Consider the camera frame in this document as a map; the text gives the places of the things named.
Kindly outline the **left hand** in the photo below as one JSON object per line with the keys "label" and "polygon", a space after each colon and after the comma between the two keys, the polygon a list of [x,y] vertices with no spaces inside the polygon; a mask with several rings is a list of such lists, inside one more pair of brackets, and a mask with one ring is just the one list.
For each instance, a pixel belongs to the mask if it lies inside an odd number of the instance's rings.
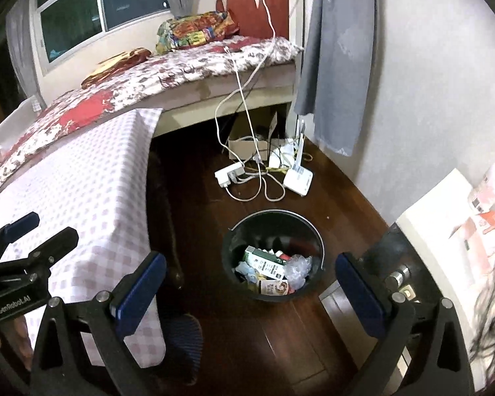
{"label": "left hand", "polygon": [[0,349],[7,342],[27,371],[31,371],[34,351],[31,346],[25,317],[19,316],[12,321],[0,323]]}

